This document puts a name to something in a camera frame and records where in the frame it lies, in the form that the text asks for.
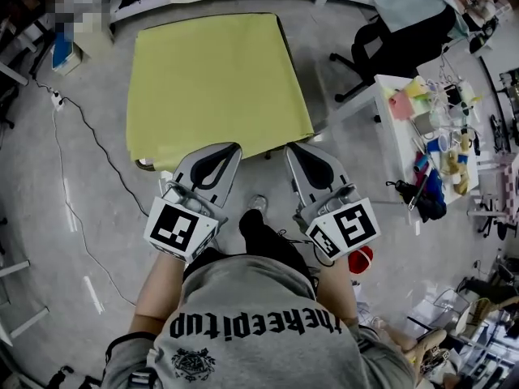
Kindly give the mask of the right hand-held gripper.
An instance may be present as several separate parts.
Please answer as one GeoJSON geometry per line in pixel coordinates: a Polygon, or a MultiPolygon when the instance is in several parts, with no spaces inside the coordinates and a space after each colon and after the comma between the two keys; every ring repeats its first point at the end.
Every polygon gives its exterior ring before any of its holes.
{"type": "Polygon", "coordinates": [[[348,184],[335,156],[308,143],[288,143],[285,161],[300,199],[294,220],[328,261],[380,235],[370,200],[359,195],[355,184],[348,184]]]}

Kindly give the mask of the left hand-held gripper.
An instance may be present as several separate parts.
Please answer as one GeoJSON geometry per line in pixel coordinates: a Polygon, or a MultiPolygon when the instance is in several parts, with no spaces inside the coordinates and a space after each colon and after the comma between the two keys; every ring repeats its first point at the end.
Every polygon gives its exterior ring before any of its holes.
{"type": "Polygon", "coordinates": [[[221,207],[241,159],[237,143],[216,143],[185,156],[174,171],[175,182],[168,182],[153,201],[144,239],[160,252],[193,263],[228,220],[221,207]],[[205,199],[180,184],[201,184],[205,199]]]}

